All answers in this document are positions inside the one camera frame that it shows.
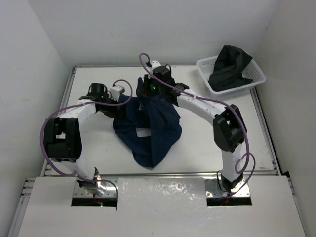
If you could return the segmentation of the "dark blue denim trousers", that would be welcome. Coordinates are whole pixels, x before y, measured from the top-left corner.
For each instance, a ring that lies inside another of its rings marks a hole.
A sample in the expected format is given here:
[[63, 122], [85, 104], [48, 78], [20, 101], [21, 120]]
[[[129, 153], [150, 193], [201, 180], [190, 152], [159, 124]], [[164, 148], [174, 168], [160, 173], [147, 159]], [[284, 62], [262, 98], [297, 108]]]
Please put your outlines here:
[[117, 107], [122, 114], [114, 119], [113, 130], [140, 166], [153, 169], [180, 139], [182, 127], [174, 106], [161, 95], [142, 95], [143, 84], [138, 78], [136, 96]]

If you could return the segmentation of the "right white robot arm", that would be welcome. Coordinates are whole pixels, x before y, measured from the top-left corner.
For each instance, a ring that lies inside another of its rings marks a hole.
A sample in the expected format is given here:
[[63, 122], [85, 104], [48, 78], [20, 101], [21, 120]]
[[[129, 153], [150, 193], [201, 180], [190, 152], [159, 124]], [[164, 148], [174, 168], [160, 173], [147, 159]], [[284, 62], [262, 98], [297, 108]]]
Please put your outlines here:
[[232, 193], [242, 181], [240, 169], [241, 150], [244, 134], [233, 112], [224, 105], [199, 100], [199, 96], [187, 85], [175, 83], [171, 68], [158, 61], [147, 62], [145, 68], [150, 70], [144, 75], [144, 93], [148, 96], [161, 95], [167, 102], [191, 111], [206, 120], [213, 127], [215, 144], [222, 152], [222, 173], [220, 189]]

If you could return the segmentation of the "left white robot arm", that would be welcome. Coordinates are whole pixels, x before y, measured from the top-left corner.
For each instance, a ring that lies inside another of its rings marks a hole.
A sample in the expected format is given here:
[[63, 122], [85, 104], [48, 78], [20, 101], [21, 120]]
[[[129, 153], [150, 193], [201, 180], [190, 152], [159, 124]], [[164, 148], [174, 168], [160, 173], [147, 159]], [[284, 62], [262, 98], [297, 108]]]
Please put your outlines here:
[[95, 196], [103, 195], [109, 185], [115, 190], [117, 187], [112, 181], [103, 180], [98, 169], [83, 156], [80, 127], [97, 112], [117, 118], [117, 108], [125, 105], [119, 101], [124, 92], [124, 87], [116, 82], [110, 88], [93, 83], [76, 105], [62, 108], [50, 116], [41, 131], [41, 146], [48, 159], [64, 165], [70, 171], [70, 176], [77, 178], [79, 186]]

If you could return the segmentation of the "black trousers in basket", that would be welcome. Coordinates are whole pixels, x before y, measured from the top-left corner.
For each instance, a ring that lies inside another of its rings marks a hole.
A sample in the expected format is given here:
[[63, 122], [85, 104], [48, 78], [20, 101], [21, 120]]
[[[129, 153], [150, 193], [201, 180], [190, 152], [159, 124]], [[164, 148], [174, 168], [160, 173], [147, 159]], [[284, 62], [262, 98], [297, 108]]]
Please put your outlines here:
[[241, 48], [225, 45], [220, 51], [208, 83], [216, 91], [229, 90], [253, 83], [242, 75], [253, 58]]

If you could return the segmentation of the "white plastic basket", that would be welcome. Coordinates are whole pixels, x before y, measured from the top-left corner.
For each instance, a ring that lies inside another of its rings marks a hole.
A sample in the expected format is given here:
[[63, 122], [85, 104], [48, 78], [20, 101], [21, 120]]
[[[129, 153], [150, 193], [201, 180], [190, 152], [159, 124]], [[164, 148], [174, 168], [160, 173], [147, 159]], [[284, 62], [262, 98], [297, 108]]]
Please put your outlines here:
[[248, 85], [244, 85], [241, 87], [236, 87], [233, 89], [223, 90], [216, 92], [213, 90], [209, 84], [209, 76], [213, 73], [215, 61], [217, 60], [217, 55], [200, 59], [196, 62], [197, 70], [204, 81], [206, 87], [208, 88], [209, 92], [213, 97], [220, 97], [224, 95], [230, 95], [233, 93], [237, 93], [240, 91], [252, 89], [260, 84], [263, 84], [266, 82], [266, 76], [264, 75], [261, 68], [258, 66], [258, 64], [255, 62], [254, 59], [250, 61], [250, 63], [246, 66], [246, 68], [242, 71], [242, 76], [248, 79], [252, 79], [252, 83]]

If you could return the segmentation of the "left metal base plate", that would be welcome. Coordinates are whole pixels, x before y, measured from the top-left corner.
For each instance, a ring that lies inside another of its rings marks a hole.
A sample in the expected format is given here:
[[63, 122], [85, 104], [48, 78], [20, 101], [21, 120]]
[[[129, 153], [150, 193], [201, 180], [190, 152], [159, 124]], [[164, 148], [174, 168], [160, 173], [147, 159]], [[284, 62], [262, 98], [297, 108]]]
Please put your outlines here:
[[87, 182], [77, 180], [74, 198], [116, 198], [117, 185], [110, 181]]

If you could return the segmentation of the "aluminium table frame rail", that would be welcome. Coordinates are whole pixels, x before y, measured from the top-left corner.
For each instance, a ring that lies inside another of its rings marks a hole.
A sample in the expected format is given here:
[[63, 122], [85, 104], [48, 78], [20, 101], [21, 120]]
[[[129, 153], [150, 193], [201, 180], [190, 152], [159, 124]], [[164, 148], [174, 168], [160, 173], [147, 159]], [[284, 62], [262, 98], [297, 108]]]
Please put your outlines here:
[[258, 120], [261, 126], [261, 130], [263, 132], [263, 136], [265, 139], [265, 143], [266, 143], [266, 148], [267, 148], [267, 156], [270, 157], [270, 162], [273, 166], [273, 170], [269, 172], [269, 175], [278, 175], [281, 176], [282, 175], [282, 171], [280, 169], [280, 165], [278, 162], [278, 158], [276, 155], [276, 151], [274, 148], [274, 144], [271, 138], [271, 134], [269, 132], [269, 128], [264, 116], [264, 112], [262, 110], [262, 106], [259, 100], [259, 96], [257, 93], [257, 90], [255, 88], [250, 90], [251, 96], [252, 96], [252, 100], [254, 102], [254, 107], [258, 116]]

